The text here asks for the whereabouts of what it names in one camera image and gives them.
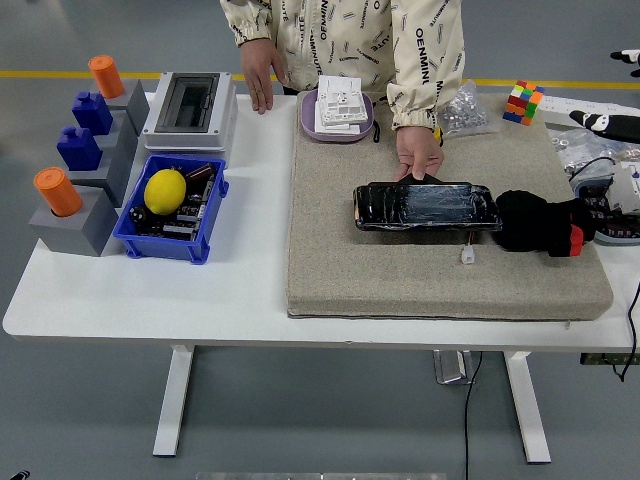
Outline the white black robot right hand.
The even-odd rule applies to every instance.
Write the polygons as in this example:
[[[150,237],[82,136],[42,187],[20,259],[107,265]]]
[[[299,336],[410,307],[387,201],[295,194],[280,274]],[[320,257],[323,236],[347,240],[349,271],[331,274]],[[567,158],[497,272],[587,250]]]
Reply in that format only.
[[[615,60],[639,65],[639,49],[624,49],[610,54]],[[639,116],[597,114],[573,110],[569,117],[595,135],[622,142],[639,144]]]

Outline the person's left hand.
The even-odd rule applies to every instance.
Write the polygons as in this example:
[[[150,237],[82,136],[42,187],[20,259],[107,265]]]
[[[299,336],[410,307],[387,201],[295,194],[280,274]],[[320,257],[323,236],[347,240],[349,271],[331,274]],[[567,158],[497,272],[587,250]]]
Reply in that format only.
[[[396,150],[399,167],[394,180],[408,175],[423,180],[436,176],[444,161],[444,152],[434,133],[426,127],[405,126],[396,130]]]

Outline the person's right hand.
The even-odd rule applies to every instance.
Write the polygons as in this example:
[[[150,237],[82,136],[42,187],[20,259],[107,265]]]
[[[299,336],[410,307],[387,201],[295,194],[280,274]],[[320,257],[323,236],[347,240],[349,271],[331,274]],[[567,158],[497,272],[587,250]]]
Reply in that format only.
[[[271,74],[283,86],[288,81],[284,63],[274,43],[268,38],[249,40],[240,47],[241,69],[254,112],[262,115],[273,108]]]

